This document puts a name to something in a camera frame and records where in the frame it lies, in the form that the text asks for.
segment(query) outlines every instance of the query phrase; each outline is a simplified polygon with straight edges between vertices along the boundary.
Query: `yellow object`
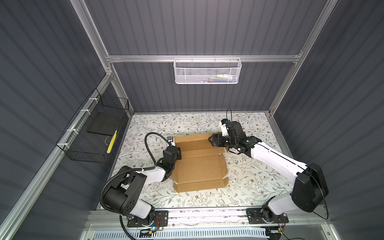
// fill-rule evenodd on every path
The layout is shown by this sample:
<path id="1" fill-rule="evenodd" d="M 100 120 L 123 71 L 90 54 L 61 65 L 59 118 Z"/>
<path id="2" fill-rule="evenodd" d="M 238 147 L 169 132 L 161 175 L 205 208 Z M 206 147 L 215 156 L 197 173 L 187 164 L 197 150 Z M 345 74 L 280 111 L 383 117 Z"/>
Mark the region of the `yellow object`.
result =
<path id="1" fill-rule="evenodd" d="M 111 151 L 112 151 L 112 147 L 113 147 L 113 144 L 115 143 L 115 140 L 116 140 L 116 136 L 117 136 L 117 135 L 118 135 L 118 131 L 116 130 L 116 131 L 115 131 L 115 134 L 114 134 L 113 137 L 112 137 L 111 142 L 109 143 L 107 153 L 111 153 Z"/>

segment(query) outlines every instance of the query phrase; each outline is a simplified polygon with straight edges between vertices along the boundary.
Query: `torn cardboard edge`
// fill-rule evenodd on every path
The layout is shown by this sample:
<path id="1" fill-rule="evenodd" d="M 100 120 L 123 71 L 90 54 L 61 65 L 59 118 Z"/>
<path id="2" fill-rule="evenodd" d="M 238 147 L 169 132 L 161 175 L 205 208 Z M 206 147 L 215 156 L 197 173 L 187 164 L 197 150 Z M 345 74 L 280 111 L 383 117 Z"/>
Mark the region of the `torn cardboard edge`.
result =
<path id="1" fill-rule="evenodd" d="M 228 185 L 228 169 L 223 147 L 212 147 L 208 138 L 213 133 L 178 136 L 176 147 L 181 149 L 182 159 L 175 164 L 172 173 L 177 192 L 216 189 Z"/>

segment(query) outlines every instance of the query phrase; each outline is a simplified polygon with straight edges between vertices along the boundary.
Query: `corrugated wall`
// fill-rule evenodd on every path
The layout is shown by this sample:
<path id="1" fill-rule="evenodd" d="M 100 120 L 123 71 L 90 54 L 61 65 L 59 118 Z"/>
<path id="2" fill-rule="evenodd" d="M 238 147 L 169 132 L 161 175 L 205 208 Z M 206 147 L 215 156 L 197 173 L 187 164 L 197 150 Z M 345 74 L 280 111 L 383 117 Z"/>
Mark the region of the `corrugated wall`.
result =
<path id="1" fill-rule="evenodd" d="M 324 2 L 86 0 L 109 55 L 297 54 Z M 232 86 L 177 85 L 171 63 L 115 66 L 135 112 L 168 112 L 268 110 L 291 64 L 243 63 Z"/>
<path id="2" fill-rule="evenodd" d="M 243 63 L 238 84 L 175 84 L 172 64 L 114 63 L 135 112 L 268 110 L 292 63 Z"/>
<path id="3" fill-rule="evenodd" d="M 275 114 L 293 156 L 319 164 L 343 239 L 382 239 L 384 1 L 339 0 Z"/>
<path id="4" fill-rule="evenodd" d="M 104 75 L 69 1 L 0 1 L 0 222 Z M 64 159 L 14 239 L 77 238 L 106 174 Z"/>

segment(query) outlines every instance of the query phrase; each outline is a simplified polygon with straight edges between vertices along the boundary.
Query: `floral tablecloth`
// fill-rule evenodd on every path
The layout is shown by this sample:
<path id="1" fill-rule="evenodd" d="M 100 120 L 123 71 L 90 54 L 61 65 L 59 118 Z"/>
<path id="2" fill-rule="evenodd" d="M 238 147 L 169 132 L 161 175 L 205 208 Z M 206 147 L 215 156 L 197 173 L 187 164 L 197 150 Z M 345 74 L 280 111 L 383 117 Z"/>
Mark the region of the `floral tablecloth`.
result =
<path id="1" fill-rule="evenodd" d="M 153 162 L 145 148 L 144 136 L 158 132 L 182 136 L 219 132 L 225 113 L 135 114 L 129 125 L 113 174 L 128 165 L 149 167 Z M 233 120 L 243 126 L 247 135 L 254 135 L 280 151 L 264 113 L 233 113 Z M 149 148 L 156 159 L 162 157 L 167 144 L 159 137 L 148 137 Z M 292 190 L 292 184 L 273 168 L 244 154 L 224 153 L 229 184 L 226 188 L 177 193 L 172 179 L 144 186 L 140 198 L 156 208 L 232 207 L 261 205 L 270 197 Z"/>

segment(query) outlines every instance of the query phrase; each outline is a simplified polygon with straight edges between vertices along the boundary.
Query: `cardboard box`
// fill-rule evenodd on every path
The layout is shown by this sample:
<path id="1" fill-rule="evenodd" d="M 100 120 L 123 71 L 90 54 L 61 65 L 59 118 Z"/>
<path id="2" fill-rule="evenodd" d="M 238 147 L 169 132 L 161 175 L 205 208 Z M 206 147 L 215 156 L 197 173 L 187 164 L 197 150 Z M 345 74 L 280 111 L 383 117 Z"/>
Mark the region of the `cardboard box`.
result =
<path id="1" fill-rule="evenodd" d="M 213 133 L 175 137 L 175 145 L 181 149 L 172 172 L 177 192 L 215 189 L 228 185 L 228 173 L 223 147 L 212 147 L 208 138 Z"/>

